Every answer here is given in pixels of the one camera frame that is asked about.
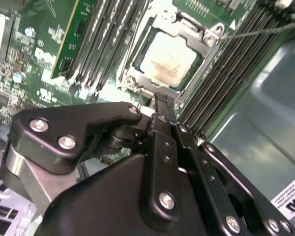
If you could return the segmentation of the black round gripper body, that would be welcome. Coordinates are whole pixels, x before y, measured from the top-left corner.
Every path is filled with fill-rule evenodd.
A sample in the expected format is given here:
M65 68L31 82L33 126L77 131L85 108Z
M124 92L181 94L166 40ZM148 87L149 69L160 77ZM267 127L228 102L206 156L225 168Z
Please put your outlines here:
M158 236L140 214L144 157L128 157L57 196L36 231L38 236ZM166 236L221 236L209 211L202 211L187 173L178 172L182 214Z

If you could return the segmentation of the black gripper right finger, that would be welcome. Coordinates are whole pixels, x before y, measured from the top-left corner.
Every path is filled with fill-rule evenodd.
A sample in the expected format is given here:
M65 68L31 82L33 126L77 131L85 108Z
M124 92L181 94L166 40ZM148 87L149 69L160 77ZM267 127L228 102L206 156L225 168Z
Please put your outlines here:
M165 96L178 159L188 174L202 220L201 236L295 236L283 214L212 143L197 146L177 122L174 101Z

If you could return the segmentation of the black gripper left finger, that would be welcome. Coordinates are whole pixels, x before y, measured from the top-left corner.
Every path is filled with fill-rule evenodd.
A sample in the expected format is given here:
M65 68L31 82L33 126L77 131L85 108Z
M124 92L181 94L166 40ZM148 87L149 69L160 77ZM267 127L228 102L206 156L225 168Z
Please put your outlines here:
M44 216L63 191L128 157L142 155L140 214L165 232L180 218L177 145L156 93L145 115L127 102L30 109L14 116L2 161L8 187L26 194Z

